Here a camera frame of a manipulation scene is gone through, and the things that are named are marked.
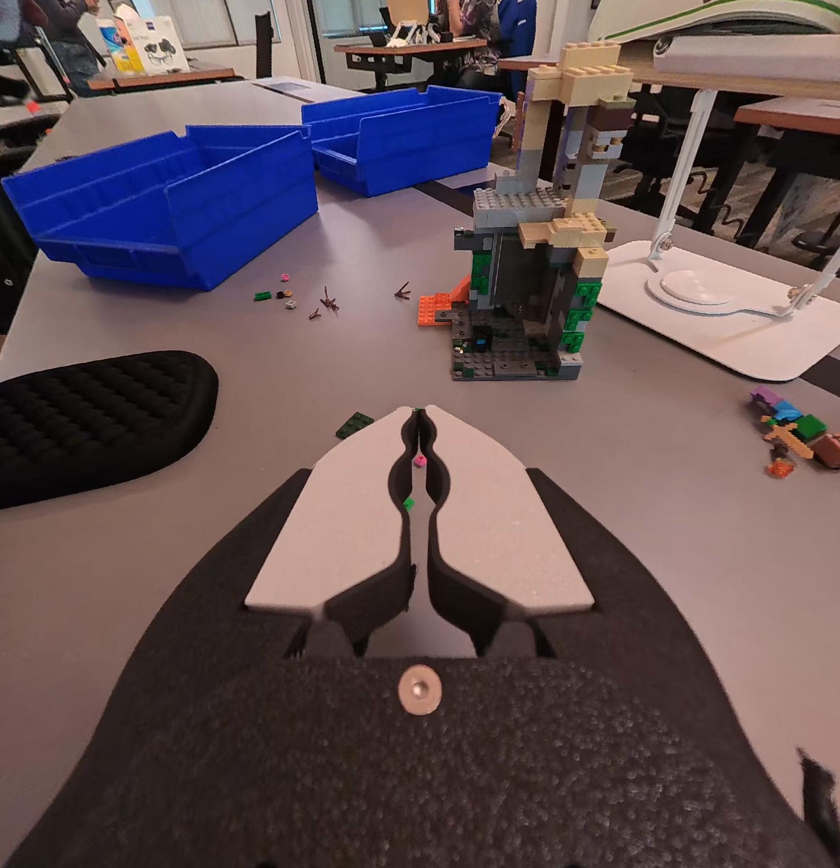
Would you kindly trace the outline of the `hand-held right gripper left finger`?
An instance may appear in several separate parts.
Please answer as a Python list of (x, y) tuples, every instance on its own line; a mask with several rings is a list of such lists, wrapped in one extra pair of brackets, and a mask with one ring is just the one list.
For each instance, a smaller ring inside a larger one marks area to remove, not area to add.
[(335, 623), (355, 656), (410, 605), (414, 409), (396, 409), (320, 458), (245, 597), (248, 609)]

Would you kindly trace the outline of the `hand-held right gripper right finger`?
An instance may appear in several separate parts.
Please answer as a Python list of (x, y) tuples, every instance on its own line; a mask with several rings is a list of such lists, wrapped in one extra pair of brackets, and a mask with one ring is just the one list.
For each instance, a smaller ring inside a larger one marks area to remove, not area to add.
[(502, 624), (590, 610), (595, 599), (534, 485), (498, 441), (437, 406), (422, 411), (429, 599), (483, 656)]

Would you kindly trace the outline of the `toy brick castle model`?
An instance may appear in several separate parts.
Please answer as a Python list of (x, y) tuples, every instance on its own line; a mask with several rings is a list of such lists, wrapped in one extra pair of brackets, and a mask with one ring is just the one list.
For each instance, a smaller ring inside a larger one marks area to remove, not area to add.
[(631, 69), (612, 39), (569, 42), (528, 73), (514, 170), (474, 192), (454, 231), (471, 272), (421, 297), (420, 326), (448, 325), (457, 382), (573, 381), (616, 228), (597, 214), (632, 124)]

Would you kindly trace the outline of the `blue plastic storage bin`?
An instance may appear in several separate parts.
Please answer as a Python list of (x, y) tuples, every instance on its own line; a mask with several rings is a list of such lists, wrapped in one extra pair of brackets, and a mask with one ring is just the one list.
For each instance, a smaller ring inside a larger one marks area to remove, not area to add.
[(2, 181), (29, 235), (89, 277), (210, 291), (318, 209), (305, 126), (187, 126)]
[(428, 87), (302, 108), (319, 173), (372, 197), (485, 167), (496, 92)]

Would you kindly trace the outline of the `brick building instruction booklet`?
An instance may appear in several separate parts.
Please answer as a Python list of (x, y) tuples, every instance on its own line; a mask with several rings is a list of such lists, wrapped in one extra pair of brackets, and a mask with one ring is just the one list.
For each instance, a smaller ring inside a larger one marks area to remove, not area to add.
[(840, 1), (602, 1), (588, 39), (840, 34)]

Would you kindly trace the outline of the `grey adjacent desk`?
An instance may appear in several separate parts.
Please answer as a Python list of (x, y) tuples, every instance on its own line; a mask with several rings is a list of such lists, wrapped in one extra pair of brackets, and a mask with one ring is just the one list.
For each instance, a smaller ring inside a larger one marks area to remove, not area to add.
[(187, 125), (297, 125), (308, 103), (356, 97), (354, 91), (306, 83), (275, 91), (251, 81), (212, 83), (79, 99), (69, 105), (24, 168), (161, 132), (185, 133)]

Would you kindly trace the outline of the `grey side desk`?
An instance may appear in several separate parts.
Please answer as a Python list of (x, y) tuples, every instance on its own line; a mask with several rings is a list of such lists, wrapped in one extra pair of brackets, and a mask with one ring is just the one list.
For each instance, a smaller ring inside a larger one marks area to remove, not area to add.
[(798, 176), (840, 180), (840, 101), (778, 97), (738, 108), (734, 121), (783, 132), (769, 159), (773, 177), (737, 239), (753, 248)]

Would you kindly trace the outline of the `black wrist rest cushion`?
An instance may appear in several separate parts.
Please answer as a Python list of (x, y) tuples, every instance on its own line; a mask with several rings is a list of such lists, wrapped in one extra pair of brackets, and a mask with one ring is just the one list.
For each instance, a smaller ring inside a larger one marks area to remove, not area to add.
[(218, 394), (213, 367), (176, 350), (0, 382), (0, 510), (164, 469), (205, 437)]

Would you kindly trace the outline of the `pile of colourful loose bricks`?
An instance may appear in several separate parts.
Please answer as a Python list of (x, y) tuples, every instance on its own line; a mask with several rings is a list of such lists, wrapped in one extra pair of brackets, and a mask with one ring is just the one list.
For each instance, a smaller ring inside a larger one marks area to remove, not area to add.
[(840, 432), (830, 431), (820, 418), (801, 412), (766, 385), (749, 392), (748, 406), (770, 447), (764, 468), (768, 476), (787, 478), (799, 460), (840, 472)]

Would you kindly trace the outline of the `black office chair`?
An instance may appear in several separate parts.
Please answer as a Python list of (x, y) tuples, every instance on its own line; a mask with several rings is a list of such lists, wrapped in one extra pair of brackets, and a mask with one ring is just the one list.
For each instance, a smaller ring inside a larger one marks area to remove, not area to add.
[[(612, 199), (613, 203), (660, 215), (665, 202), (661, 185), (664, 179), (672, 178), (675, 171), (695, 95), (695, 90), (675, 87), (653, 93), (648, 83), (642, 85), (641, 92), (635, 97), (635, 120), (622, 146), (621, 165), (613, 169), (614, 174), (625, 169), (638, 171), (641, 179), (630, 196)], [(694, 158), (694, 166), (700, 170), (694, 171), (693, 175), (701, 175), (703, 179), (698, 193), (708, 190), (707, 170), (720, 165), (724, 139), (731, 128), (718, 110), (713, 109), (710, 117), (706, 137)]]

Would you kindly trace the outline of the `wooden far table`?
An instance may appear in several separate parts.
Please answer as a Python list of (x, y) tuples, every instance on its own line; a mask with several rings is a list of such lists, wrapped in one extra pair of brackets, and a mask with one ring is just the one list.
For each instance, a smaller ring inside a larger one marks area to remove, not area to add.
[(461, 59), (475, 49), (485, 48), (486, 45), (485, 39), (458, 38), (451, 42), (391, 48), (337, 44), (334, 50), (344, 55), (348, 70), (373, 73), (374, 91), (384, 92), (388, 87), (388, 76), (408, 74), (415, 58), (431, 63), (435, 71), (439, 71), (447, 61)]

